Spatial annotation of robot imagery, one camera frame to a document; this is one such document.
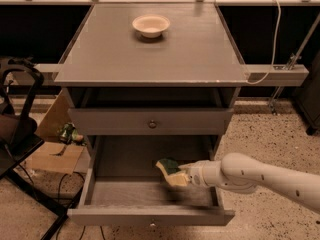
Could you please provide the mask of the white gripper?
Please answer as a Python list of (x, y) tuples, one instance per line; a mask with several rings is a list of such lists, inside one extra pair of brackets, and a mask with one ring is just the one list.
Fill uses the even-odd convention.
[(185, 171), (189, 170), (189, 176), (185, 172), (166, 175), (165, 179), (170, 186), (186, 187), (190, 180), (193, 185), (204, 188), (219, 186), (223, 183), (219, 161), (202, 160), (182, 164), (178, 168)]

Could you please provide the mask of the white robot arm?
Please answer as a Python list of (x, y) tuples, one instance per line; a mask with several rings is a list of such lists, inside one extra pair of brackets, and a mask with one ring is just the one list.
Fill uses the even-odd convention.
[(156, 166), (170, 186), (218, 187), (237, 193), (253, 193), (257, 186), (263, 186), (320, 213), (319, 175), (269, 165), (241, 153), (229, 153), (220, 161), (184, 165), (161, 159)]

